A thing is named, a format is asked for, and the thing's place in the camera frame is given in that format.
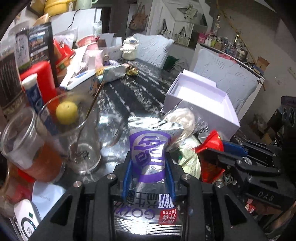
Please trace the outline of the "gold candy wrapper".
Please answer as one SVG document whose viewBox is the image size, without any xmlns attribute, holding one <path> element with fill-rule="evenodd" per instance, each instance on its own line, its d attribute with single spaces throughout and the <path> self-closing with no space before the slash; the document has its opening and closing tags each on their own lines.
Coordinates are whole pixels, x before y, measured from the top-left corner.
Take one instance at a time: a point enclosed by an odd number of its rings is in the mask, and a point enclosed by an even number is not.
<svg viewBox="0 0 296 241">
<path fill-rule="evenodd" d="M 128 76 L 135 76 L 139 74 L 139 69 L 132 65 L 125 65 L 125 73 Z"/>
</svg>

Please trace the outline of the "white carton of bottles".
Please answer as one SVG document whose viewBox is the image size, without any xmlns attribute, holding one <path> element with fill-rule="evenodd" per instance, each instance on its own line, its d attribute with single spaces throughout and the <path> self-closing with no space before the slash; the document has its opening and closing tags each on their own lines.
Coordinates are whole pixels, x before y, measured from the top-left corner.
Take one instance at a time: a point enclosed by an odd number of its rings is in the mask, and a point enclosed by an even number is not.
<svg viewBox="0 0 296 241">
<path fill-rule="evenodd" d="M 98 36 L 98 49 L 109 55 L 112 60 L 119 60 L 122 56 L 122 37 L 114 37 L 114 33 L 105 33 Z"/>
</svg>

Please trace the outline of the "red snack packet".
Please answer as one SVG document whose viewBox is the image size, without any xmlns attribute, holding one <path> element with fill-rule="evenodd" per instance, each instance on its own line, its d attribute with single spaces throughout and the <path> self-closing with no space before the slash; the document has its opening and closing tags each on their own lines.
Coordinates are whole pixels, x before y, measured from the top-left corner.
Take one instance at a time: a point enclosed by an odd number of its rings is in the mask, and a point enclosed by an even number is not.
<svg viewBox="0 0 296 241">
<path fill-rule="evenodd" d="M 194 148 L 201 162 L 201 178 L 205 183 L 213 183 L 223 174 L 224 169 L 218 166 L 215 151 L 224 151 L 224 145 L 216 130 L 210 132 L 203 144 Z"/>
</svg>

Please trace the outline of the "white medicine box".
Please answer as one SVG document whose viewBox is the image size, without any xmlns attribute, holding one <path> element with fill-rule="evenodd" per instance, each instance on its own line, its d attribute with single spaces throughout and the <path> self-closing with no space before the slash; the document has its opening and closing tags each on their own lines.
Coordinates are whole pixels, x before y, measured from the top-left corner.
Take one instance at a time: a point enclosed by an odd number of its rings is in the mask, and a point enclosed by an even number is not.
<svg viewBox="0 0 296 241">
<path fill-rule="evenodd" d="M 60 83 L 59 88 L 64 91 L 79 91 L 90 92 L 96 78 L 95 70 L 87 70 L 82 72 L 73 78 L 69 78 L 70 75 L 66 75 Z"/>
</svg>

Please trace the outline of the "silver foil bag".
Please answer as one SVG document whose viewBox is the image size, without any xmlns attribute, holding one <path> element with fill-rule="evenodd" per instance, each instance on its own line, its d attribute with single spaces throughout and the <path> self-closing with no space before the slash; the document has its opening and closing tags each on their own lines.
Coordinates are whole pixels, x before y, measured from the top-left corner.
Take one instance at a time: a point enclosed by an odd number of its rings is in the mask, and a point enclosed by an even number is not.
<svg viewBox="0 0 296 241">
<path fill-rule="evenodd" d="M 125 75 L 126 75 L 125 66 L 123 65 L 110 66 L 104 69 L 102 81 L 105 83 L 112 82 L 114 80 L 125 77 Z"/>
</svg>

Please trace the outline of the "yellow pot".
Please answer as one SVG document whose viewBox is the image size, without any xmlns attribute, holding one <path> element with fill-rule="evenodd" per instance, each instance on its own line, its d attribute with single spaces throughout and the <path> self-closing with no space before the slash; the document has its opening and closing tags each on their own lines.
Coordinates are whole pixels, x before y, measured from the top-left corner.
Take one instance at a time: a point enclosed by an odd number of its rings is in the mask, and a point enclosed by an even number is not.
<svg viewBox="0 0 296 241">
<path fill-rule="evenodd" d="M 75 2 L 73 0 L 47 0 L 45 1 L 44 14 L 50 16 L 60 15 L 69 10 L 69 4 Z"/>
</svg>

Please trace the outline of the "black printed package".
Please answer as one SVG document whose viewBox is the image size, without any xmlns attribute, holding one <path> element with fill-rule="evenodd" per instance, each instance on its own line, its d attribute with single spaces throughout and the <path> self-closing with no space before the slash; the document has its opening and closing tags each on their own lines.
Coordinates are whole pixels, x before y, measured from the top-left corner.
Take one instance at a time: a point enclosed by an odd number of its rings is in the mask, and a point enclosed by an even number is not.
<svg viewBox="0 0 296 241">
<path fill-rule="evenodd" d="M 29 54 L 31 67 L 42 61 L 50 64 L 55 87 L 58 87 L 51 22 L 29 28 Z"/>
</svg>

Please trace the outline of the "white astronaut jar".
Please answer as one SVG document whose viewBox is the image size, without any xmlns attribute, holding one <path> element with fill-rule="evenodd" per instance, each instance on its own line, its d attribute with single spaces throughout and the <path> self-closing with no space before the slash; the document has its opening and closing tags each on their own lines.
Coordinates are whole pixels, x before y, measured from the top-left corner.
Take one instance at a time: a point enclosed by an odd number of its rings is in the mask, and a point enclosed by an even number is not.
<svg viewBox="0 0 296 241">
<path fill-rule="evenodd" d="M 137 48 L 139 46 L 139 40 L 133 36 L 128 37 L 123 41 L 123 45 L 120 48 L 122 52 L 122 58 L 124 60 L 135 60 L 137 57 Z"/>
</svg>

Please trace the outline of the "brown hanging tote bag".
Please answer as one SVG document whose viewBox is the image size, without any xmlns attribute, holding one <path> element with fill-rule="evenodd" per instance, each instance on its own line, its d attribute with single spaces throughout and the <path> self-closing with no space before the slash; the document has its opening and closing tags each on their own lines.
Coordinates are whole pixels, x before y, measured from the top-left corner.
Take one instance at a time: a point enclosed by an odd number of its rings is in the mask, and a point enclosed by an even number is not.
<svg viewBox="0 0 296 241">
<path fill-rule="evenodd" d="M 128 25 L 128 28 L 134 32 L 143 32 L 147 25 L 148 15 L 145 13 L 145 5 L 139 5 L 136 13 Z"/>
</svg>

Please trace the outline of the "glass mug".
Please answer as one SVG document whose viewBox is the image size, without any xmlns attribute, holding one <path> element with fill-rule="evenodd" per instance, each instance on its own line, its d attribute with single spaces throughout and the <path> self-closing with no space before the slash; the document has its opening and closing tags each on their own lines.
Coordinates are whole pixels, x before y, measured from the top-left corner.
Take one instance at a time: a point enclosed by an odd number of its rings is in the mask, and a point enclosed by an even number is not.
<svg viewBox="0 0 296 241">
<path fill-rule="evenodd" d="M 78 107 L 78 119 L 71 125 L 60 124 L 56 118 L 56 108 L 64 101 L 72 101 Z M 101 150 L 117 144 L 123 126 L 123 120 L 114 114 L 101 113 L 98 100 L 81 92 L 66 92 L 47 102 L 35 122 L 37 133 L 77 174 L 97 168 Z"/>
</svg>

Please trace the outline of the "pink cup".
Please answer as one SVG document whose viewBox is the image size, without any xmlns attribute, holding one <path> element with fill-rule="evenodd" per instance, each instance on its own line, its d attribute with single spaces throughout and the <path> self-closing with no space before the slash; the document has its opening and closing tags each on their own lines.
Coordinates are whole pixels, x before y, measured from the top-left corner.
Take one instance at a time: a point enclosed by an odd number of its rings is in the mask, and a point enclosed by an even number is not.
<svg viewBox="0 0 296 241">
<path fill-rule="evenodd" d="M 76 46 L 75 53 L 89 69 L 99 69 L 103 66 L 104 53 L 103 50 L 99 49 L 97 39 L 94 36 L 81 39 Z"/>
</svg>

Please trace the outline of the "cardboard box on counter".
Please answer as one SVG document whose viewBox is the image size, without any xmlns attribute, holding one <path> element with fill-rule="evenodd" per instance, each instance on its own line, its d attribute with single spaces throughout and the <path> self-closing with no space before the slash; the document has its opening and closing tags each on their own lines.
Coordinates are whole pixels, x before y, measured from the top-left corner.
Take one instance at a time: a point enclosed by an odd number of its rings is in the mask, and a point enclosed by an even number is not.
<svg viewBox="0 0 296 241">
<path fill-rule="evenodd" d="M 257 63 L 254 64 L 252 68 L 256 73 L 263 76 L 268 65 L 269 65 L 269 62 L 264 58 L 262 58 L 261 56 L 259 56 L 257 59 Z"/>
</svg>

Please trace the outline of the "purple silver snack packet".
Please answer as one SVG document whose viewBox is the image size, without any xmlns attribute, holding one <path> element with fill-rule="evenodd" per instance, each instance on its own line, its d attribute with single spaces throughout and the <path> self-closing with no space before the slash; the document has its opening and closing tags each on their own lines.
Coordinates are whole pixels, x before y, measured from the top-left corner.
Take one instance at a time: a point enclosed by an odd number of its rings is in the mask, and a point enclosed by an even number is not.
<svg viewBox="0 0 296 241">
<path fill-rule="evenodd" d="M 166 152 L 182 134 L 183 125 L 158 118 L 128 119 L 132 182 L 126 201 L 114 204 L 117 232 L 179 237 L 183 222 L 165 183 Z"/>
</svg>

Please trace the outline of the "red plastic bottle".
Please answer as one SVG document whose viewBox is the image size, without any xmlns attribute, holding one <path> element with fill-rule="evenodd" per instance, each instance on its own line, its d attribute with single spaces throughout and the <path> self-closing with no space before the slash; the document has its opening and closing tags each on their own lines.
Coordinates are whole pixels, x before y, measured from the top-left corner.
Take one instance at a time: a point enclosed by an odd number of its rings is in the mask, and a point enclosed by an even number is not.
<svg viewBox="0 0 296 241">
<path fill-rule="evenodd" d="M 51 66 L 47 61 L 38 62 L 21 74 L 21 86 L 36 113 L 58 96 Z"/>
</svg>

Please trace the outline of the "green tea packet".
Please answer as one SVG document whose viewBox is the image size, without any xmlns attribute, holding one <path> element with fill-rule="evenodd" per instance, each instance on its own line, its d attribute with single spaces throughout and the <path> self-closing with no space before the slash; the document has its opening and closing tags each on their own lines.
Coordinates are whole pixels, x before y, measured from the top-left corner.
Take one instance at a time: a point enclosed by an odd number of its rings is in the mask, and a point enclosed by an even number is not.
<svg viewBox="0 0 296 241">
<path fill-rule="evenodd" d="M 183 168 L 185 173 L 197 179 L 201 177 L 201 164 L 195 148 L 200 146 L 200 144 L 195 136 L 190 136 L 179 143 L 178 146 L 181 153 L 181 156 L 178 157 L 178 164 Z"/>
</svg>

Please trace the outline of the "white refrigerator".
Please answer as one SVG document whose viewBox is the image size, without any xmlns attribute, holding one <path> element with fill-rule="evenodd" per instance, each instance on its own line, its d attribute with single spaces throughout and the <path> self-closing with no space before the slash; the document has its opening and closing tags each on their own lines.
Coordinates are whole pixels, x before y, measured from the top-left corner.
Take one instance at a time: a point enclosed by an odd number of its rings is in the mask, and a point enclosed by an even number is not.
<svg viewBox="0 0 296 241">
<path fill-rule="evenodd" d="M 82 9 L 51 17 L 53 36 L 67 30 L 77 30 L 77 40 L 93 35 L 93 25 L 100 21 L 102 9 Z"/>
</svg>

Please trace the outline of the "lavender open gift box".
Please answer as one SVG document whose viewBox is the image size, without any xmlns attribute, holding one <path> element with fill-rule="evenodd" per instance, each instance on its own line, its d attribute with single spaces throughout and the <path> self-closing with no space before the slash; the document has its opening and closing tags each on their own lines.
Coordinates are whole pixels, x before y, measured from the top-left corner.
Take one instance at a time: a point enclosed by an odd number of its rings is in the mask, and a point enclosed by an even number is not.
<svg viewBox="0 0 296 241">
<path fill-rule="evenodd" d="M 188 70 L 180 72 L 166 93 L 161 112 L 168 113 L 182 100 L 193 105 L 211 131 L 221 131 L 230 139 L 240 128 L 228 95 L 201 75 Z"/>
</svg>

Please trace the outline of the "plastic cup with tea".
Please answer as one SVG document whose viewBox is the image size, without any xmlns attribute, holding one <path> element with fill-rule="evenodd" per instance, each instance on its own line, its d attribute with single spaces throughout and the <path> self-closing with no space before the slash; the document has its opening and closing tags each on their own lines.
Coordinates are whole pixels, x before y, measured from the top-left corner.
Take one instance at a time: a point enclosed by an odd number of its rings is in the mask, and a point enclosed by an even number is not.
<svg viewBox="0 0 296 241">
<path fill-rule="evenodd" d="M 65 163 L 52 145 L 37 133 L 34 109 L 26 107 L 6 125 L 1 136 L 1 153 L 37 181 L 55 183 L 65 171 Z"/>
</svg>

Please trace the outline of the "yellow lemon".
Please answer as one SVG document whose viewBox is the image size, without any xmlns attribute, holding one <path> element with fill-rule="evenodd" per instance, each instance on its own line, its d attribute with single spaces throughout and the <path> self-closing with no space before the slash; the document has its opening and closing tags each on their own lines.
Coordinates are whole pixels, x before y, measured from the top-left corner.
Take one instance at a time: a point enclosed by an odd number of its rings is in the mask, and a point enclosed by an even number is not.
<svg viewBox="0 0 296 241">
<path fill-rule="evenodd" d="M 56 108 L 56 118 L 60 124 L 73 124 L 78 119 L 77 105 L 72 101 L 61 102 Z"/>
</svg>

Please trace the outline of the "left blue leaf chair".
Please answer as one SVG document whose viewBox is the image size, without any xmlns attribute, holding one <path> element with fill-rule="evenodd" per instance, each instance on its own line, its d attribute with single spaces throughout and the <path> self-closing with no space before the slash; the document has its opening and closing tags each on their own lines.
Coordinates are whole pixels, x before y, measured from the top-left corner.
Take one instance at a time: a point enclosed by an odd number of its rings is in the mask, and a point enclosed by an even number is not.
<svg viewBox="0 0 296 241">
<path fill-rule="evenodd" d="M 138 40 L 137 59 L 162 69 L 174 40 L 162 35 L 134 34 L 133 37 Z"/>
</svg>

